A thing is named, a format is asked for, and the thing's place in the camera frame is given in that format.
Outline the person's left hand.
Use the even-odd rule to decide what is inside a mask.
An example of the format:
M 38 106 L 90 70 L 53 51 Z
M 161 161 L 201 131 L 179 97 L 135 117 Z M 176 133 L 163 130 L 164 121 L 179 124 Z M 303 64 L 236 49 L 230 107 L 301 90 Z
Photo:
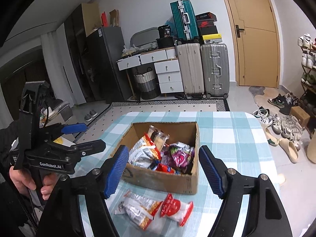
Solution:
M 27 170 L 14 170 L 11 166 L 9 170 L 9 176 L 13 184 L 20 192 L 20 194 L 27 195 L 29 190 L 36 190 L 36 184 L 30 173 Z M 40 192 L 42 198 L 46 201 L 50 197 L 56 183 L 58 181 L 58 175 L 55 173 L 50 173 L 46 175 L 43 179 L 43 187 Z

